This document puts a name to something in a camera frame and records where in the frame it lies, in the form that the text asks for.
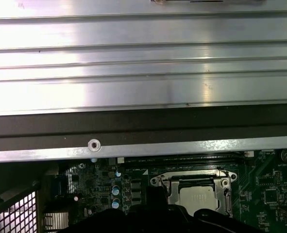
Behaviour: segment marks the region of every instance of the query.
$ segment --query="ribbed metal surface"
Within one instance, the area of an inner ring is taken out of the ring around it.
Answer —
[[[57,232],[68,227],[69,213],[44,214],[44,232]]]
[[[287,102],[287,0],[0,0],[0,115]]]

